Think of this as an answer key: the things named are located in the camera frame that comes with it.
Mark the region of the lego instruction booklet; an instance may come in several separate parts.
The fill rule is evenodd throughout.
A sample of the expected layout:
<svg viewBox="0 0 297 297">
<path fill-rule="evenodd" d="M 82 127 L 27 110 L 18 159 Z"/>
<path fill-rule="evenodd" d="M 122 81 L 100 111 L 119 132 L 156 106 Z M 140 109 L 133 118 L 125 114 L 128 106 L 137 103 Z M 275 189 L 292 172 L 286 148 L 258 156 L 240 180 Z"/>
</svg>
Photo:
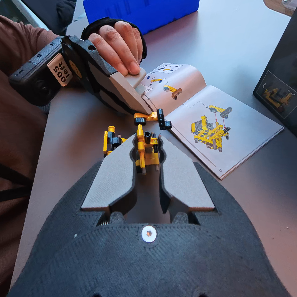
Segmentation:
<svg viewBox="0 0 297 297">
<path fill-rule="evenodd" d="M 284 127 L 218 88 L 191 65 L 163 63 L 141 81 L 152 111 L 162 108 L 171 132 L 220 180 Z"/>
</svg>

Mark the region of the yellow black lego model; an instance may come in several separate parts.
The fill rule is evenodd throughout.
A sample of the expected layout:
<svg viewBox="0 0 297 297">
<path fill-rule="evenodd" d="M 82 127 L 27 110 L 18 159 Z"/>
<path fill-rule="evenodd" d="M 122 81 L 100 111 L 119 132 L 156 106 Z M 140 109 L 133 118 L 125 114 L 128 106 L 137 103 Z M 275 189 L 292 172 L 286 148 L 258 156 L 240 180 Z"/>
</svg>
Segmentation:
<svg viewBox="0 0 297 297">
<path fill-rule="evenodd" d="M 144 131 L 143 126 L 147 121 L 159 121 L 158 113 L 153 112 L 150 115 L 135 113 L 134 120 L 137 126 L 137 160 L 136 169 L 138 173 L 146 175 L 147 166 L 155 166 L 159 170 L 158 138 L 154 132 Z M 103 154 L 104 157 L 111 154 L 117 147 L 124 143 L 127 138 L 115 135 L 115 127 L 109 126 L 104 132 Z"/>
</svg>

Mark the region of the person's left forearm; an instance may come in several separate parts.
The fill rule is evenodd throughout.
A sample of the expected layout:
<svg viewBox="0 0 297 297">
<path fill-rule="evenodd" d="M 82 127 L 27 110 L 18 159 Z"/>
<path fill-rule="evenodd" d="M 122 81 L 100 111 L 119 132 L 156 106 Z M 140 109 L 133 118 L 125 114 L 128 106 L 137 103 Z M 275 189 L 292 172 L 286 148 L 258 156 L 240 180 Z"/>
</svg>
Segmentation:
<svg viewBox="0 0 297 297">
<path fill-rule="evenodd" d="M 0 16 L 0 69 L 10 76 L 58 35 Z"/>
</svg>

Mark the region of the person's brown clothed torso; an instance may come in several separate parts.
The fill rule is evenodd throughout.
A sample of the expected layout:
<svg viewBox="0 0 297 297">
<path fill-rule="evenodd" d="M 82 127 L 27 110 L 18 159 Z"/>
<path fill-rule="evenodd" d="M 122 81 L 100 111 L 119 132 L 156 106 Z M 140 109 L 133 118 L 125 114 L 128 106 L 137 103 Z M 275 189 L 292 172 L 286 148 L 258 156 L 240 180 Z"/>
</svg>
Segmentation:
<svg viewBox="0 0 297 297">
<path fill-rule="evenodd" d="M 46 126 L 46 116 L 22 98 L 2 71 L 0 78 L 1 164 L 33 180 Z M 0 205 L 0 293 L 6 296 L 16 262 L 29 197 Z"/>
</svg>

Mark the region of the person's left hand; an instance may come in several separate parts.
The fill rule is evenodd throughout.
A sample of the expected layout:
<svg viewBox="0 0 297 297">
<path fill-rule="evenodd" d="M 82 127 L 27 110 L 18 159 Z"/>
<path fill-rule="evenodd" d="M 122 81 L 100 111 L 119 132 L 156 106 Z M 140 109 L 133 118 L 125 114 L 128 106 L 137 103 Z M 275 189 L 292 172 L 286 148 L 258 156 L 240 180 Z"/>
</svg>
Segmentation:
<svg viewBox="0 0 297 297">
<path fill-rule="evenodd" d="M 140 73 L 143 43 L 139 31 L 126 22 L 102 26 L 88 38 L 99 55 L 123 76 Z"/>
</svg>

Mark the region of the dark cloth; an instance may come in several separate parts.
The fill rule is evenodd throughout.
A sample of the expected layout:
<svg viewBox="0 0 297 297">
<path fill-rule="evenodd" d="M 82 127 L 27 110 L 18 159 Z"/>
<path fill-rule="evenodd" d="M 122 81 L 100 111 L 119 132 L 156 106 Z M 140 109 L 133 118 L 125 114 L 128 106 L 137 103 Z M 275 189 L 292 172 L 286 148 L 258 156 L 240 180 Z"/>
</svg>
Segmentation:
<svg viewBox="0 0 297 297">
<path fill-rule="evenodd" d="M 72 23 L 76 0 L 23 0 L 24 4 L 57 35 Z"/>
</svg>

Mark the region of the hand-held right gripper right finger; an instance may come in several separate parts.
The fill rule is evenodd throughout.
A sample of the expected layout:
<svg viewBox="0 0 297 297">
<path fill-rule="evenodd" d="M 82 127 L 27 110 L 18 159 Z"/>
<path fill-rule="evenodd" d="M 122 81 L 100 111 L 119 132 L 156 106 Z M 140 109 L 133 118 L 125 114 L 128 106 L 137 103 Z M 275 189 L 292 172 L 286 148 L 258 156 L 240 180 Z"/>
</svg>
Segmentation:
<svg viewBox="0 0 297 297">
<path fill-rule="evenodd" d="M 212 211 L 215 206 L 192 161 L 186 154 L 159 136 L 159 198 L 163 213 Z"/>
</svg>

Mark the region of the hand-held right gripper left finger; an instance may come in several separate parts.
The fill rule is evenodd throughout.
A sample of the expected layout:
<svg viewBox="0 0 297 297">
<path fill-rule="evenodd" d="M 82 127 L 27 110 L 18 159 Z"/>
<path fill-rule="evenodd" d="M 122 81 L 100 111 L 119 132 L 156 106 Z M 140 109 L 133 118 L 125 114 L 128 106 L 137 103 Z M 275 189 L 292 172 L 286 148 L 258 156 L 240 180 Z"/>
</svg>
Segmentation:
<svg viewBox="0 0 297 297">
<path fill-rule="evenodd" d="M 135 148 L 136 135 L 106 156 L 81 206 L 85 211 L 128 213 L 137 202 Z"/>
</svg>

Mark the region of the black angled lego piece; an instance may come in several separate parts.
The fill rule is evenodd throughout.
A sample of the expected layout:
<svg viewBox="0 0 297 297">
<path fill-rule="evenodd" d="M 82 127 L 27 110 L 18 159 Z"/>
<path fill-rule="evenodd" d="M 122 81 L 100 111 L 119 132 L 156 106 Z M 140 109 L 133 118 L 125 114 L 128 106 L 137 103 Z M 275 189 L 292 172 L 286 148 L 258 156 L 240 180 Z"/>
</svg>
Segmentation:
<svg viewBox="0 0 297 297">
<path fill-rule="evenodd" d="M 163 109 L 157 109 L 157 120 L 161 131 L 172 129 L 171 121 L 166 121 Z"/>
</svg>

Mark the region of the blue plastic box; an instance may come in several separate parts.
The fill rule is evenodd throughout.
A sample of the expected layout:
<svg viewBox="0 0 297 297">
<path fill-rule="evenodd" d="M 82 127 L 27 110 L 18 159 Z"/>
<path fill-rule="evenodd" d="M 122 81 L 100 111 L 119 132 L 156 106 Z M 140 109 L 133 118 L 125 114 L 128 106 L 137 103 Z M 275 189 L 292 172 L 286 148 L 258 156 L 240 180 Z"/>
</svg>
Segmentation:
<svg viewBox="0 0 297 297">
<path fill-rule="evenodd" d="M 199 0 L 85 0 L 83 5 L 89 23 L 122 19 L 146 34 L 197 11 Z"/>
</svg>

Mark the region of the brown wooden board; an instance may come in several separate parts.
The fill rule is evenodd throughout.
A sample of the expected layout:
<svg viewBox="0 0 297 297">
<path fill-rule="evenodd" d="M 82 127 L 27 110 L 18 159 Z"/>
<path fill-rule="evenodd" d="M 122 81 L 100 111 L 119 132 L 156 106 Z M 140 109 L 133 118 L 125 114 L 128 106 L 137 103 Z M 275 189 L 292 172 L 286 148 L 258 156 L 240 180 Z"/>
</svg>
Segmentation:
<svg viewBox="0 0 297 297">
<path fill-rule="evenodd" d="M 290 17 L 297 7 L 296 0 L 264 0 L 263 2 L 269 9 Z"/>
</svg>

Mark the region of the black lego box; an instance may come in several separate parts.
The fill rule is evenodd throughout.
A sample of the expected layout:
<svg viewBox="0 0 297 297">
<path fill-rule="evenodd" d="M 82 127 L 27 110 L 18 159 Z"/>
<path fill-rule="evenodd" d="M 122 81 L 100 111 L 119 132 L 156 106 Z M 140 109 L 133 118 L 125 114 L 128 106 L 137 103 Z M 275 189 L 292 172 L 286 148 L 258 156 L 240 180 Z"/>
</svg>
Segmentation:
<svg viewBox="0 0 297 297">
<path fill-rule="evenodd" d="M 297 9 L 253 95 L 297 135 Z"/>
</svg>

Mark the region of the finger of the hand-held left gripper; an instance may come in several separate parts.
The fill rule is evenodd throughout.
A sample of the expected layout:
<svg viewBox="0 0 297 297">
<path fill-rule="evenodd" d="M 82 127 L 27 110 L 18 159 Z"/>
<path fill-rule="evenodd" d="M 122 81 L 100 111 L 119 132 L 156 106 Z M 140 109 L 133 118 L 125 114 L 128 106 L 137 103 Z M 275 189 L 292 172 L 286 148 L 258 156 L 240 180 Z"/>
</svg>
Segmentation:
<svg viewBox="0 0 297 297">
<path fill-rule="evenodd" d="M 101 89 L 97 92 L 97 97 L 104 105 L 117 112 L 131 115 L 134 115 L 138 112 L 137 110 L 134 110 L 128 106 L 127 102 L 117 89 Z"/>
<path fill-rule="evenodd" d="M 141 97 L 145 87 L 141 87 L 140 82 L 146 76 L 145 69 L 140 68 L 138 75 L 127 75 L 124 77 L 120 72 L 115 72 L 110 77 L 107 77 L 90 62 L 89 67 L 93 76 L 100 84 L 100 89 L 117 89 L 132 109 L 137 110 L 138 113 L 152 113 L 146 101 Z"/>
</svg>

